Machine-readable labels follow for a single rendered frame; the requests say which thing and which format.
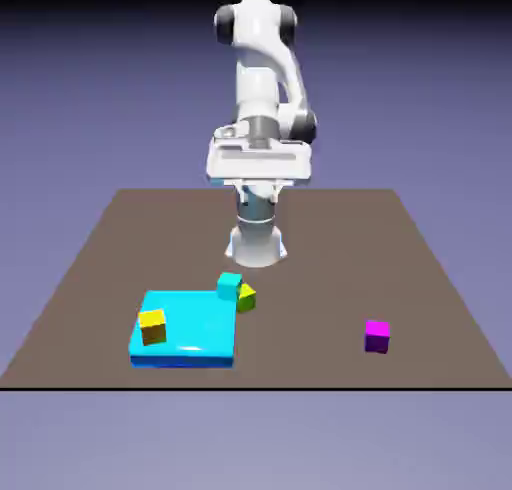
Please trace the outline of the large cyan box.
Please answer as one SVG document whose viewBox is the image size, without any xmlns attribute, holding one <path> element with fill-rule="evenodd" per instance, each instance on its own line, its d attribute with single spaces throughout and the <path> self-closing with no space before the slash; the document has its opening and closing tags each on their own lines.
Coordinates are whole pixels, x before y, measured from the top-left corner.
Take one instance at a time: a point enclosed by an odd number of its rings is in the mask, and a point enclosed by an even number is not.
<svg viewBox="0 0 512 490">
<path fill-rule="evenodd" d="M 142 312 L 161 310 L 166 341 L 144 345 L 136 323 L 128 344 L 130 362 L 143 368 L 229 368 L 234 360 L 236 305 L 211 291 L 148 291 Z"/>
</svg>

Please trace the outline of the small teal cube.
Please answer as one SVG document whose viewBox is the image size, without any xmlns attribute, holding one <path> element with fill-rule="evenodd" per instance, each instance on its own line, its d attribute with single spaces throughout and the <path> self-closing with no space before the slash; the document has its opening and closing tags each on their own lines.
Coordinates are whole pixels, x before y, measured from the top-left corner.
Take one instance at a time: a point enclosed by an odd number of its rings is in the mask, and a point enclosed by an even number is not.
<svg viewBox="0 0 512 490">
<path fill-rule="evenodd" d="M 216 293 L 222 300 L 237 301 L 243 277 L 239 273 L 223 272 L 216 286 Z"/>
</svg>

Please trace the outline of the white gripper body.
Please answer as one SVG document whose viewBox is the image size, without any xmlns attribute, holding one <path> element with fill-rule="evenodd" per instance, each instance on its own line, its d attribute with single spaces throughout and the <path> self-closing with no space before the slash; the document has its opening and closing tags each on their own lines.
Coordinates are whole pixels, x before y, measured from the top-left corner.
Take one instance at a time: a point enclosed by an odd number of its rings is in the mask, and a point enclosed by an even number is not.
<svg viewBox="0 0 512 490">
<path fill-rule="evenodd" d="M 303 182 L 311 178 L 312 149 L 304 142 L 270 140 L 270 147 L 249 147 L 246 138 L 212 138 L 206 174 L 216 184 L 235 181 Z"/>
</svg>

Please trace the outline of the small magenta cube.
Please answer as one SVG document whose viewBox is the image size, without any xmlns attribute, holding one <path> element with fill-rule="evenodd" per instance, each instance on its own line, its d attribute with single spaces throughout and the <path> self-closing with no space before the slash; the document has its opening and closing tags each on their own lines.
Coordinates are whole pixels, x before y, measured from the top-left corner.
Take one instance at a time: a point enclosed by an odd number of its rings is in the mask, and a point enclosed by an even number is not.
<svg viewBox="0 0 512 490">
<path fill-rule="evenodd" d="M 386 321 L 367 320 L 365 323 L 364 349 L 369 353 L 386 354 L 391 338 L 390 324 Z"/>
</svg>

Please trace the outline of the small yellow cube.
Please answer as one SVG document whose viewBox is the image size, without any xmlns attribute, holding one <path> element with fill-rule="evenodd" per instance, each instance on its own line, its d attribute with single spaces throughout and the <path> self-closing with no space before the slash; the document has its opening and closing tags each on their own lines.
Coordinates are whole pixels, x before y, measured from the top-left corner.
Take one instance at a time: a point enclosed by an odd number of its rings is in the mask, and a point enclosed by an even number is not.
<svg viewBox="0 0 512 490">
<path fill-rule="evenodd" d="M 144 346 L 166 341 L 166 317 L 163 309 L 141 311 L 138 314 L 138 323 Z"/>
</svg>

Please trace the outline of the small lime green cube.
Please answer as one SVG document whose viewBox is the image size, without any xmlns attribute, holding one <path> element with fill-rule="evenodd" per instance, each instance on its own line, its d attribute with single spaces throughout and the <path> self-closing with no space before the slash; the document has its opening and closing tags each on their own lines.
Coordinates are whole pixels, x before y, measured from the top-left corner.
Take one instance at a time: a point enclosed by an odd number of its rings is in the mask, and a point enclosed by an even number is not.
<svg viewBox="0 0 512 490">
<path fill-rule="evenodd" d="M 237 300 L 237 312 L 245 313 L 256 306 L 256 291 L 248 284 L 242 283 Z"/>
</svg>

